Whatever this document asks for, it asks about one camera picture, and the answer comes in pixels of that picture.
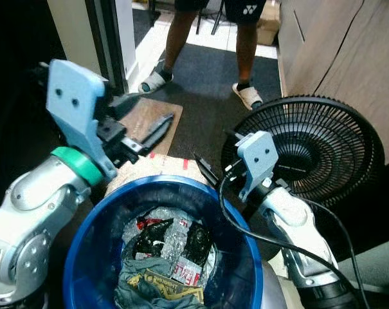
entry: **gray cloth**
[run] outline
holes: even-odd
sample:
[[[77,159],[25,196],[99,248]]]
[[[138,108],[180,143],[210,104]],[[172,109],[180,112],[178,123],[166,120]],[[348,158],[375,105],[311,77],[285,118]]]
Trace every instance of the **gray cloth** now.
[[[114,290],[114,303],[119,309],[138,308],[138,309],[158,309],[158,308],[176,308],[176,309],[203,309],[206,308],[199,304],[194,295],[185,296],[181,299],[169,301],[162,298],[160,291],[152,284],[141,278],[137,289],[130,286],[127,281],[136,274],[144,274],[149,268],[153,272],[162,276],[170,276],[171,264],[162,257],[150,257],[136,261],[127,259],[118,278],[118,286]]]

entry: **person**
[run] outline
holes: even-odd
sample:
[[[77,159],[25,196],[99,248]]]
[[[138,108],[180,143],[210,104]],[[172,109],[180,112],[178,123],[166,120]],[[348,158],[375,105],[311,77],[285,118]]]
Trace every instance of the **person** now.
[[[140,93],[151,93],[173,80],[173,67],[186,43],[193,20],[209,0],[176,0],[176,14],[167,36],[163,66],[158,66],[140,85]],[[257,90],[250,84],[251,69],[257,47],[257,21],[265,0],[225,0],[227,19],[237,23],[237,65],[239,81],[232,87],[244,106],[255,109],[262,104]]]

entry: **wooden cutting board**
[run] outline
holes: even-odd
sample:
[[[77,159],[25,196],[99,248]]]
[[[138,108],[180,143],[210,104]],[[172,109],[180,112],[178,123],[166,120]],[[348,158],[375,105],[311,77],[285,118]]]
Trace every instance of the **wooden cutting board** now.
[[[149,127],[163,115],[174,113],[173,123],[166,136],[153,149],[154,153],[167,155],[180,121],[183,107],[149,98],[141,98],[136,106],[120,122],[127,128],[127,136],[141,141],[147,134]]]

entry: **logo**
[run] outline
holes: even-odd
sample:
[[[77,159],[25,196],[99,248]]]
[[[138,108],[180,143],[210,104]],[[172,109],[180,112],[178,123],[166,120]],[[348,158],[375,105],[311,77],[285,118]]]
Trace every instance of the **logo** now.
[[[246,8],[243,10],[243,14],[252,14],[254,10],[257,8],[257,5],[246,5]]]

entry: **cardboard box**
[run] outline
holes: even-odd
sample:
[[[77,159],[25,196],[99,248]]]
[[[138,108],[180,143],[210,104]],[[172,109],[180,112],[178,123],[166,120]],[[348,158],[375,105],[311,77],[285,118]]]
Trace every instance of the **cardboard box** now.
[[[257,43],[272,45],[280,24],[280,3],[267,0],[257,22]]]

